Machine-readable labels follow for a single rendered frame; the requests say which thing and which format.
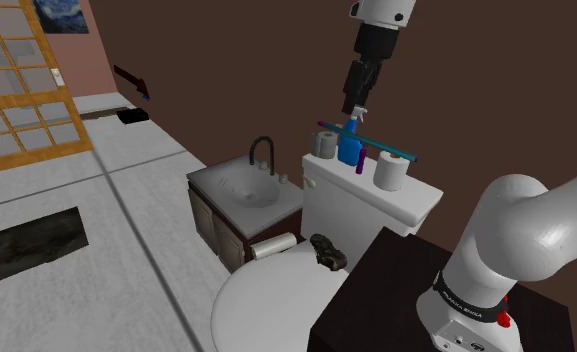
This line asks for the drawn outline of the blue wall painting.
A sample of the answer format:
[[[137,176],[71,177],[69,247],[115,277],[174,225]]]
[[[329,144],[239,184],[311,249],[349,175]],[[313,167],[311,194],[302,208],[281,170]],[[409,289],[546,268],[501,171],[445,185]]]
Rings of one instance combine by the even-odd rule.
[[[31,0],[45,34],[88,34],[79,0]]]

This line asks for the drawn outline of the black box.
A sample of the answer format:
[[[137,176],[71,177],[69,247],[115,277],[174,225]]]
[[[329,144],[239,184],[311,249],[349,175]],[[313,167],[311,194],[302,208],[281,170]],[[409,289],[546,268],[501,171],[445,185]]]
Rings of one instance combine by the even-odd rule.
[[[125,125],[147,121],[149,114],[142,108],[119,110],[116,112],[118,119]]]

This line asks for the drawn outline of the blue spray bottle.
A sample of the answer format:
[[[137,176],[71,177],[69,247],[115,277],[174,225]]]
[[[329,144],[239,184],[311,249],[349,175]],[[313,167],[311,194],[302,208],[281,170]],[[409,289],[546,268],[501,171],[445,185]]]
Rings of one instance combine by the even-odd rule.
[[[363,122],[363,115],[366,112],[367,110],[364,107],[356,105],[350,118],[344,124],[343,130],[356,133],[357,124],[359,121]],[[341,134],[338,143],[338,160],[346,165],[356,166],[359,161],[361,149],[362,145],[359,140]]]

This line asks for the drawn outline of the sink vanity with black faucet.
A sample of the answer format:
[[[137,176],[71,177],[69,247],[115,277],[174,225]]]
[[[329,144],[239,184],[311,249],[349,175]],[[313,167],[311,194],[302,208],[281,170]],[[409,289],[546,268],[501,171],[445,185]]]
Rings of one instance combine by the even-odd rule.
[[[187,175],[197,233],[233,273],[252,261],[252,244],[301,236],[303,191],[275,170],[274,143],[260,136],[245,155]]]

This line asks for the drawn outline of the wooden door with glass panes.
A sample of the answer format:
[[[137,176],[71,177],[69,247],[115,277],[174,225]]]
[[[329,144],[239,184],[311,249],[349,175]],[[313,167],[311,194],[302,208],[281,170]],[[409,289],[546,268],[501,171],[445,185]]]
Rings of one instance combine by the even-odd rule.
[[[92,149],[31,0],[0,0],[0,171]]]

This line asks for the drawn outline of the dark floor rug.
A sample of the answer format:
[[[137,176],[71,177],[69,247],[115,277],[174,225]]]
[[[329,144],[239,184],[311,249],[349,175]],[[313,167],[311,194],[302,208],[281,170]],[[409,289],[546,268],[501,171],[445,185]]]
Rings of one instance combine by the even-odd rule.
[[[0,231],[0,281],[89,245],[77,207]]]

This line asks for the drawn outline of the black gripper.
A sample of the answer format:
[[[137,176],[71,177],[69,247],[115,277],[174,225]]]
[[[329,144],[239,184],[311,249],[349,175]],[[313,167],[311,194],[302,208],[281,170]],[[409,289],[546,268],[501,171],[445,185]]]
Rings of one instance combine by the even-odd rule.
[[[365,59],[386,60],[392,56],[398,36],[398,30],[362,23],[353,50]],[[343,113],[350,115],[356,106],[365,106],[368,92],[375,87],[382,65],[383,62],[379,61],[371,68],[368,63],[352,61],[343,86]]]

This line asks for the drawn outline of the long teal rod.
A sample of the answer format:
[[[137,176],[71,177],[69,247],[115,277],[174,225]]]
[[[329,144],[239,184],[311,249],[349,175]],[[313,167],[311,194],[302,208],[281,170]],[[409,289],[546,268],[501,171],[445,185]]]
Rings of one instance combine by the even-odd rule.
[[[417,157],[416,155],[413,155],[413,154],[410,154],[410,153],[408,153],[408,152],[404,152],[404,151],[401,151],[401,150],[399,150],[399,149],[396,149],[396,148],[387,146],[387,145],[385,145],[385,144],[382,144],[382,143],[377,142],[377,141],[374,141],[374,140],[372,140],[372,139],[369,139],[369,138],[360,136],[360,135],[358,135],[358,134],[356,134],[356,133],[353,133],[353,132],[350,132],[350,131],[348,131],[348,130],[344,130],[344,129],[342,129],[342,128],[338,128],[338,127],[336,127],[335,125],[331,125],[331,124],[329,124],[329,123],[326,123],[325,121],[319,120],[319,121],[317,121],[317,125],[320,126],[320,127],[325,128],[325,129],[328,129],[328,130],[330,130],[330,131],[333,131],[333,132],[339,133],[339,134],[341,134],[341,135],[347,136],[347,137],[349,137],[349,138],[358,140],[358,141],[360,141],[361,143],[363,143],[363,144],[365,144],[365,145],[378,148],[378,149],[380,149],[380,150],[382,150],[382,151],[387,151],[387,152],[389,152],[389,153],[391,153],[391,154],[394,154],[394,155],[396,155],[396,156],[398,156],[398,157],[401,157],[401,158],[404,158],[404,159],[406,159],[406,160],[409,160],[410,162],[417,162],[417,160],[418,160],[418,157]]]

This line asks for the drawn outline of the white toilet paper roll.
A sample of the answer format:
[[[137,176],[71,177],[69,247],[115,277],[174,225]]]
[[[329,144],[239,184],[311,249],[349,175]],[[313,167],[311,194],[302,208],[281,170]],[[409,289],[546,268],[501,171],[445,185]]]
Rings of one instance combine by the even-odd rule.
[[[387,151],[381,151],[373,176],[373,184],[385,191],[400,190],[409,165],[409,160]]]

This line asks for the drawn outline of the dark lumpy sponge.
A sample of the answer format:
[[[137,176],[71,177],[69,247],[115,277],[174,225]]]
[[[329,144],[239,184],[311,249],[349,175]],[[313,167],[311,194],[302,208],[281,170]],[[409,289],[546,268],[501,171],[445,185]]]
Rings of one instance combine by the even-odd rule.
[[[315,250],[316,260],[331,271],[344,269],[347,264],[347,257],[334,247],[332,242],[324,235],[315,233],[309,241]]]

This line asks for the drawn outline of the white paper roll on holder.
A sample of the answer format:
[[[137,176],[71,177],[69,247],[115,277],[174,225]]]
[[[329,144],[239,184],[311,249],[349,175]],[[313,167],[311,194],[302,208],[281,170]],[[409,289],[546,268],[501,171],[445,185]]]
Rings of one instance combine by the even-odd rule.
[[[295,234],[286,232],[281,235],[252,244],[251,255],[253,260],[260,260],[270,255],[283,252],[298,244]]]

